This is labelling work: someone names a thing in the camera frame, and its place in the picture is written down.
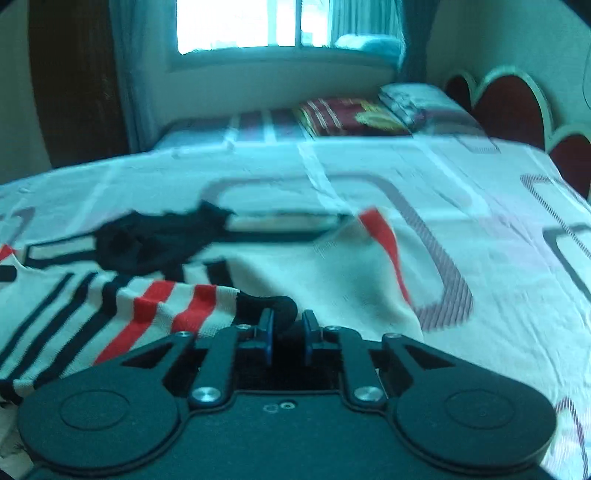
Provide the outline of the light blue bundle on sill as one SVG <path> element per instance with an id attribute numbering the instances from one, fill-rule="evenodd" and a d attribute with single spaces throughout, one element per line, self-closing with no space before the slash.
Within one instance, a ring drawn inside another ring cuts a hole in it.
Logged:
<path id="1" fill-rule="evenodd" d="M 335 41 L 335 48 L 398 58 L 405 50 L 404 41 L 393 35 L 345 34 Z"/>

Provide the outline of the teal curtain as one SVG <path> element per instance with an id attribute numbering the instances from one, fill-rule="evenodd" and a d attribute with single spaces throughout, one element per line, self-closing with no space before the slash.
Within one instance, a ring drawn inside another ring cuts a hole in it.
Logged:
<path id="1" fill-rule="evenodd" d="M 144 47 L 147 38 L 147 3 L 109 2 L 119 98 L 129 149 L 132 153 L 152 148 L 157 135 Z"/>
<path id="2" fill-rule="evenodd" d="M 439 3 L 439 0 L 397 2 L 404 40 L 404 55 L 399 73 L 404 82 L 424 83 L 426 80 L 427 46 Z"/>

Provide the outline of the patterned white bed sheet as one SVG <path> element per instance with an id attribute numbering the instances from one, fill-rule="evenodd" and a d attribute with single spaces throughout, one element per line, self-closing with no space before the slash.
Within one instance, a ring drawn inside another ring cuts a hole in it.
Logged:
<path id="1" fill-rule="evenodd" d="M 547 154 L 454 137 L 176 148 L 4 184 L 1 240 L 201 200 L 239 213 L 383 210 L 426 341 L 543 392 L 558 413 L 545 467 L 589 477 L 590 206 Z"/>

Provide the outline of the teal right curtain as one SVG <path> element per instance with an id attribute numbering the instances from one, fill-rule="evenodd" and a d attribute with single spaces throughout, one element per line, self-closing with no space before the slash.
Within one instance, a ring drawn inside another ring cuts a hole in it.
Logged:
<path id="1" fill-rule="evenodd" d="M 439 0 L 397 2 L 404 40 L 404 55 L 399 73 L 404 82 L 424 83 L 426 80 L 427 46 L 439 3 Z"/>

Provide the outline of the dark red folded blanket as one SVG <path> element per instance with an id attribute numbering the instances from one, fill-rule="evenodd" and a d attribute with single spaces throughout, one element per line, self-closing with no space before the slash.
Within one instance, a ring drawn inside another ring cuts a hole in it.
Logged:
<path id="1" fill-rule="evenodd" d="M 312 137 L 410 136 L 410 130 L 379 103 L 359 98 L 318 98 L 294 108 Z"/>

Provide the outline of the bright bedroom window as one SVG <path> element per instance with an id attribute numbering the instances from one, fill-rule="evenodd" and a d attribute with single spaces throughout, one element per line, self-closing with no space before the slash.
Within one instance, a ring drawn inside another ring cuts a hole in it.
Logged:
<path id="1" fill-rule="evenodd" d="M 395 1 L 175 1 L 172 31 L 173 58 L 186 64 L 344 50 L 356 59 L 376 57 L 397 66 L 404 55 L 382 57 L 335 48 L 335 41 L 345 34 L 403 40 Z"/>

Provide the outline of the dark wooden door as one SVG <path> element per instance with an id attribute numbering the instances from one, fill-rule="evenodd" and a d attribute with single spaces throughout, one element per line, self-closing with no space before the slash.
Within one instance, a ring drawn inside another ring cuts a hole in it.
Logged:
<path id="1" fill-rule="evenodd" d="M 129 153 L 107 1 L 30 1 L 36 111 L 51 165 Z"/>

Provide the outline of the striped grey pillow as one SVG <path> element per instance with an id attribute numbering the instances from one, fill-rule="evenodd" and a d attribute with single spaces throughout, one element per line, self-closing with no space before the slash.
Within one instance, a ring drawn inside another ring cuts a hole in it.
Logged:
<path id="1" fill-rule="evenodd" d="M 433 85 L 385 85 L 379 99 L 414 135 L 486 135 L 468 111 Z"/>

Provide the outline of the red scalloped headboard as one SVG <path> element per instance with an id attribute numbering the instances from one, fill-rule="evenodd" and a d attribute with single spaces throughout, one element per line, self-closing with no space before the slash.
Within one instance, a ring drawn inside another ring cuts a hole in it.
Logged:
<path id="1" fill-rule="evenodd" d="M 557 123 L 546 94 L 525 71 L 500 66 L 476 80 L 457 69 L 443 89 L 487 135 L 545 151 L 564 180 L 582 197 L 590 197 L 590 124 Z"/>

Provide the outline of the teal left curtain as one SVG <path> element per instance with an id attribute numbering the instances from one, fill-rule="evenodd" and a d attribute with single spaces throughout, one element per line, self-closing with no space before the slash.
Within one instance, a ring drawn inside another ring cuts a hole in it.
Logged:
<path id="1" fill-rule="evenodd" d="M 119 98 L 129 149 L 132 153 L 152 148 L 157 135 L 144 47 L 147 38 L 147 3 L 109 2 Z"/>

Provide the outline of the red black striped knit sweater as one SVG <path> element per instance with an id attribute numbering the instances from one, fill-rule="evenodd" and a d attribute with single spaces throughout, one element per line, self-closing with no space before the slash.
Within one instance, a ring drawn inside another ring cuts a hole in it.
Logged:
<path id="1" fill-rule="evenodd" d="M 1 398 L 170 334 L 211 337 L 273 310 L 276 331 L 322 326 L 414 339 L 422 329 L 387 217 L 132 212 L 75 236 L 1 248 Z"/>

